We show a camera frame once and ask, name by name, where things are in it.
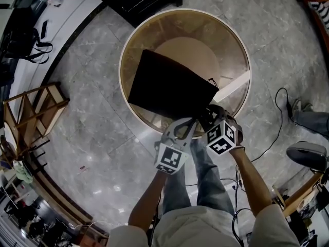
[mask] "black bag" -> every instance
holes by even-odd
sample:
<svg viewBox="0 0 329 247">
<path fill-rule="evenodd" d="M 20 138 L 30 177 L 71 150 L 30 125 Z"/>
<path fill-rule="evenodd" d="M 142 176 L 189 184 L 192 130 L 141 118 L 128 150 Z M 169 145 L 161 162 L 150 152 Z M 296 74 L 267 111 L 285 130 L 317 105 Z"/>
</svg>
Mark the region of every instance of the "black bag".
<svg viewBox="0 0 329 247">
<path fill-rule="evenodd" d="M 53 46 L 48 42 L 40 42 L 38 31 L 34 28 L 35 21 L 30 8 L 15 9 L 7 24 L 4 40 L 2 43 L 2 55 L 10 59 L 24 59 L 33 63 L 46 63 L 48 58 L 43 62 L 35 62 L 33 59 L 47 54 L 52 51 Z M 51 50 L 43 51 L 34 48 L 39 53 L 31 54 L 34 47 L 51 47 Z"/>
<path fill-rule="evenodd" d="M 128 102 L 174 120 L 199 118 L 217 91 L 189 68 L 146 49 Z"/>
</svg>

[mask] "table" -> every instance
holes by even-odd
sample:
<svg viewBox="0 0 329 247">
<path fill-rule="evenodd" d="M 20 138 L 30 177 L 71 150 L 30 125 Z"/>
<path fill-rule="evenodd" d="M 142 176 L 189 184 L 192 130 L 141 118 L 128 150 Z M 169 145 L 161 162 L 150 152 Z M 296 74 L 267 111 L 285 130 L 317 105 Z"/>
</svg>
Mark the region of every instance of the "table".
<svg viewBox="0 0 329 247">
<path fill-rule="evenodd" d="M 123 98 L 141 122 L 163 133 L 172 119 L 127 101 L 144 49 L 169 57 L 206 80 L 213 78 L 220 90 L 212 103 L 234 117 L 241 111 L 250 89 L 250 59 L 238 34 L 219 18 L 195 9 L 164 11 L 141 23 L 122 50 L 119 81 Z M 198 125 L 194 137 L 203 133 Z"/>
</svg>

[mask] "black backpack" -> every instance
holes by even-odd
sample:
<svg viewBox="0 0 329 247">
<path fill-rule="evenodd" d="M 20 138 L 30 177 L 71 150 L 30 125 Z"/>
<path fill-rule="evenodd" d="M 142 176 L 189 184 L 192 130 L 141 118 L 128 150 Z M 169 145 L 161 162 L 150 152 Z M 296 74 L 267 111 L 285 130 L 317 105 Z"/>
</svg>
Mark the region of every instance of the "black backpack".
<svg viewBox="0 0 329 247">
<path fill-rule="evenodd" d="M 48 42 L 40 42 L 39 33 L 34 25 L 35 17 L 30 7 L 14 9 L 4 32 L 1 45 L 2 57 L 24 59 L 39 64 L 46 63 L 49 56 L 43 62 L 35 62 L 33 59 L 51 52 L 53 46 Z M 51 50 L 40 50 L 40 47 L 51 47 Z M 33 48 L 39 53 L 30 55 Z"/>
</svg>

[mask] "wooden chair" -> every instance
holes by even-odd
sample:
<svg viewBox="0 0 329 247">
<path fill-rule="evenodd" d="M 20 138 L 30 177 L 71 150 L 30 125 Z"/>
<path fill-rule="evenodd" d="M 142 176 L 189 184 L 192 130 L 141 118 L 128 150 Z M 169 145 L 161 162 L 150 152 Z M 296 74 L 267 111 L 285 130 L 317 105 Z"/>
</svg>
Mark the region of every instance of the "wooden chair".
<svg viewBox="0 0 329 247">
<path fill-rule="evenodd" d="M 0 140 L 0 161 L 7 165 L 6 168 L 11 169 L 13 166 L 12 161 L 15 159 L 15 154 L 3 135 L 0 137 Z"/>
<path fill-rule="evenodd" d="M 315 173 L 300 189 L 298 189 L 286 200 L 283 199 L 281 194 L 274 186 L 272 187 L 281 204 L 279 204 L 277 201 L 275 202 L 281 206 L 283 215 L 285 217 L 288 217 L 293 212 L 295 212 L 302 200 L 316 189 L 317 185 L 321 181 L 322 176 L 323 174 L 321 173 Z"/>
<path fill-rule="evenodd" d="M 30 102 L 34 96 L 35 108 Z M 10 103 L 18 100 L 19 110 L 14 115 Z M 58 83 L 51 83 L 4 101 L 5 125 L 8 125 L 15 139 L 17 157 L 50 133 L 68 102 L 69 99 L 63 96 Z"/>
</svg>

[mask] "bag strap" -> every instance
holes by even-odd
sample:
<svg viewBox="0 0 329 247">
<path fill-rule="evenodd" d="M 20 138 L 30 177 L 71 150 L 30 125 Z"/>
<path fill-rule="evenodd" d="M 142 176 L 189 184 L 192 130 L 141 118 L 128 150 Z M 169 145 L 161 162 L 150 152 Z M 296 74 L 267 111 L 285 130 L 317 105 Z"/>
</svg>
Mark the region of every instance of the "bag strap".
<svg viewBox="0 0 329 247">
<path fill-rule="evenodd" d="M 46 59 L 45 61 L 42 61 L 42 62 L 35 62 L 35 61 L 33 60 L 33 59 L 35 59 L 35 58 L 37 58 L 37 57 L 42 56 L 43 54 L 47 54 L 47 55 L 48 55 L 48 57 L 47 57 L 47 59 Z M 21 57 L 21 59 L 23 59 L 23 60 L 28 60 L 28 61 L 30 61 L 30 62 L 32 62 L 32 63 L 44 64 L 44 63 L 46 63 L 46 62 L 49 60 L 49 54 L 48 54 L 47 52 L 39 52 L 39 53 L 36 53 L 36 54 L 33 54 L 33 55 L 29 55 L 29 56 L 27 56 L 27 57 Z"/>
<path fill-rule="evenodd" d="M 37 41 L 37 43 L 35 44 L 37 47 L 51 47 L 51 50 L 42 51 L 42 50 L 34 47 L 34 49 L 37 50 L 37 51 L 39 51 L 39 53 L 36 53 L 36 54 L 33 54 L 33 55 L 29 55 L 27 57 L 21 57 L 21 59 L 30 61 L 32 63 L 44 64 L 44 63 L 46 63 L 49 60 L 49 54 L 48 53 L 50 53 L 53 50 L 53 45 L 51 43 L 49 43 L 49 42 L 40 42 L 39 33 L 38 33 L 38 31 L 35 28 L 33 29 L 33 34 L 34 34 L 34 36 L 36 38 L 36 41 Z M 47 54 L 48 55 L 48 57 L 47 57 L 47 59 L 45 61 L 35 62 L 33 60 L 33 59 L 35 59 L 37 57 L 42 56 L 43 54 Z"/>
<path fill-rule="evenodd" d="M 35 28 L 33 29 L 33 34 L 36 37 L 37 43 L 35 45 L 37 47 L 51 47 L 51 50 L 49 50 L 49 51 L 41 51 L 41 50 L 36 49 L 36 48 L 34 48 L 34 49 L 36 49 L 39 52 L 44 52 L 44 53 L 50 53 L 53 50 L 53 45 L 51 43 L 49 43 L 49 42 L 41 42 L 40 41 L 39 33 L 38 33 L 38 31 Z"/>
</svg>

